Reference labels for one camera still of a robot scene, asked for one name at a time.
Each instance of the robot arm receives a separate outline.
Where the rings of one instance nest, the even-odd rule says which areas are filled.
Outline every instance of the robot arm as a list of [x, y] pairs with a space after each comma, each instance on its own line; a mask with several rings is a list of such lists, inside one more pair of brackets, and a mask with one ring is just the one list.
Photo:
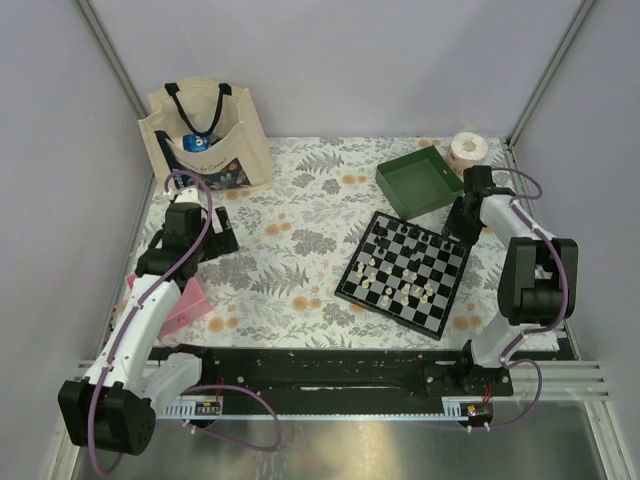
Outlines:
[[[144, 367], [160, 329], [180, 298], [198, 263], [238, 250], [226, 210], [216, 209], [222, 231], [206, 232], [193, 254], [144, 300], [138, 299], [165, 275], [195, 244], [204, 221], [196, 187], [181, 190], [168, 207], [165, 224], [140, 257], [131, 297], [107, 345], [86, 376], [66, 381], [58, 403], [73, 444], [87, 446], [90, 401], [103, 375], [94, 422], [95, 445], [99, 449], [139, 455], [147, 447], [155, 426], [155, 412], [163, 411], [186, 388], [200, 381], [201, 360], [194, 355], [174, 354], [149, 377]], [[156, 248], [162, 240], [161, 248]], [[138, 308], [125, 325], [125, 318]], [[112, 347], [117, 349], [110, 358]]]
[[551, 325], [562, 305], [558, 267], [540, 235], [551, 241], [567, 275], [569, 302], [564, 318], [571, 315], [575, 305], [578, 246], [573, 240], [556, 238], [542, 229], [517, 201], [514, 206], [514, 192], [496, 187], [491, 167], [465, 170], [464, 192], [464, 197], [456, 199], [443, 233], [473, 245], [482, 228], [488, 226], [507, 247], [498, 285], [499, 312], [467, 347], [473, 365], [500, 368], [508, 360], [502, 352], [520, 338], [511, 350], [515, 351], [524, 341], [524, 332]]

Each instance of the metal floor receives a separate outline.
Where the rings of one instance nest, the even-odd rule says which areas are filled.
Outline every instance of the metal floor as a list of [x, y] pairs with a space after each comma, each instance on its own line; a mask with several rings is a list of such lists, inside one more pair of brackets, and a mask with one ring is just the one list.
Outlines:
[[[497, 420], [515, 404], [496, 406]], [[503, 431], [441, 431], [438, 424], [404, 421], [284, 422], [285, 444], [260, 453], [162, 421], [139, 457], [127, 457], [113, 480], [374, 480], [374, 479], [604, 479], [586, 413], [579, 404], [542, 403], [520, 425]], [[254, 443], [273, 442], [269, 421], [220, 421], [213, 427]], [[113, 457], [102, 455], [107, 465]], [[86, 449], [75, 480], [99, 479]]]

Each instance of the table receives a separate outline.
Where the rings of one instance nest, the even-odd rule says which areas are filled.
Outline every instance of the table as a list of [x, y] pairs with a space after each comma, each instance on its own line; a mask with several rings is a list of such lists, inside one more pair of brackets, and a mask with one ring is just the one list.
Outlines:
[[[504, 165], [498, 138], [488, 163]], [[214, 192], [227, 208], [240, 250], [202, 264], [197, 279], [214, 312], [164, 337], [161, 345], [271, 348], [460, 349], [497, 312], [505, 249], [485, 229], [474, 246], [440, 341], [334, 297], [333, 292], [376, 210], [395, 215], [375, 182], [377, 164], [447, 138], [273, 138], [271, 190]], [[496, 183], [510, 186], [508, 173]], [[163, 223], [168, 198], [155, 192], [135, 258]], [[412, 220], [440, 232], [448, 207]], [[553, 333], [522, 350], [558, 349]]]

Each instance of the green tray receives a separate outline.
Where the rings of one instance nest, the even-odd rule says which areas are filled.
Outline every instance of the green tray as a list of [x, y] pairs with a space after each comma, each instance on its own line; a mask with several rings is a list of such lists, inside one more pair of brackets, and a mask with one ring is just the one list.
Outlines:
[[376, 182], [403, 220], [453, 203], [464, 188], [436, 147], [381, 163]]

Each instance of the white wall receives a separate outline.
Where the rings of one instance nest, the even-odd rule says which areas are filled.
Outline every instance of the white wall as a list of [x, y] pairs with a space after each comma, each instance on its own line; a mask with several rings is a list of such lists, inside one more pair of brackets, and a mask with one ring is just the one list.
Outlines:
[[0, 470], [48, 466], [57, 393], [94, 355], [150, 175], [69, 0], [0, 3]]
[[580, 247], [572, 321], [640, 458], [640, 3], [599, 2], [516, 147], [545, 226]]
[[92, 0], [141, 98], [210, 76], [270, 135], [506, 136], [580, 0]]

